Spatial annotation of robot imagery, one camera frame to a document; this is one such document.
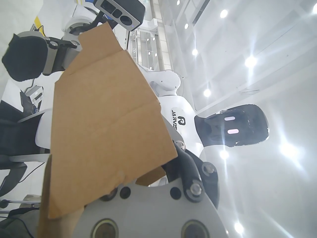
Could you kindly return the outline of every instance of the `camera lens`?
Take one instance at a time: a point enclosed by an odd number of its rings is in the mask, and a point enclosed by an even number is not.
[[[124,24],[124,25],[131,25],[132,24],[132,20],[128,17],[128,16],[121,16],[120,17],[120,21]]]

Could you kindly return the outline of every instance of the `ceiling light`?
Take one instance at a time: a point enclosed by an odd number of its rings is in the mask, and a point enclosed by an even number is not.
[[[313,13],[317,13],[317,3],[313,7]]]
[[[228,15],[228,11],[227,10],[222,10],[220,13],[220,18],[225,18]]]
[[[281,153],[284,154],[286,157],[291,159],[296,159],[298,156],[298,150],[295,146],[285,143],[280,146]]]
[[[257,64],[257,59],[253,56],[250,56],[245,60],[244,64],[246,67],[253,68]]]
[[[191,53],[193,54],[193,56],[196,56],[198,54],[198,51],[197,49],[194,49]]]
[[[206,97],[209,97],[209,96],[211,95],[211,91],[210,91],[209,89],[206,89],[206,90],[204,91],[204,95],[205,95]]]
[[[242,234],[244,232],[244,228],[239,222],[235,223],[235,230],[238,234]]]
[[[227,158],[229,157],[229,153],[226,150],[222,150],[219,155],[223,160],[227,160]]]

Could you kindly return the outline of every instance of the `mounting hole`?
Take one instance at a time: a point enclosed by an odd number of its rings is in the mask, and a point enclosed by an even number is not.
[[[123,187],[123,188],[121,189],[121,191],[120,191],[120,197],[121,197],[122,199],[127,199],[127,198],[129,198],[130,194],[131,194],[131,189],[130,189],[128,186]]]
[[[118,238],[119,230],[118,226],[111,219],[104,219],[95,224],[92,232],[92,238]]]
[[[118,188],[112,190],[110,194],[100,197],[100,200],[102,200],[103,202],[111,201],[116,196],[117,192]]]
[[[199,221],[191,220],[182,227],[182,238],[209,238],[207,228]]]
[[[179,200],[182,196],[182,192],[177,187],[173,187],[170,191],[170,195],[174,200]]]

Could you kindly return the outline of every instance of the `ceiling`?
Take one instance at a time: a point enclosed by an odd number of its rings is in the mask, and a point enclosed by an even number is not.
[[[201,117],[254,103],[269,122],[268,140],[227,148],[227,159],[223,146],[205,148],[230,237],[241,237],[237,222],[243,237],[316,237],[317,0],[177,1],[159,0],[171,63],[185,77],[178,93]]]

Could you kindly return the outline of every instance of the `bolt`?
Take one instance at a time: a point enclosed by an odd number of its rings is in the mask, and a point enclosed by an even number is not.
[[[78,43],[77,41],[75,41],[75,40],[71,40],[71,43],[72,43],[73,45],[79,45],[79,43]]]
[[[52,42],[50,42],[50,44],[53,45],[54,47],[57,47],[57,46],[58,46],[58,43],[57,43],[57,42],[53,42],[53,41],[52,41]]]
[[[210,174],[212,174],[215,170],[213,169],[212,165],[211,164],[205,164],[205,168],[206,168],[206,171]]]
[[[185,146],[184,142],[182,142],[182,141],[175,141],[175,144],[176,144],[179,148],[181,148],[183,151],[186,150],[186,146]]]
[[[199,196],[201,195],[201,192],[203,191],[203,189],[201,188],[201,186],[198,183],[194,183],[191,185],[190,187],[190,192],[195,195],[195,196]]]

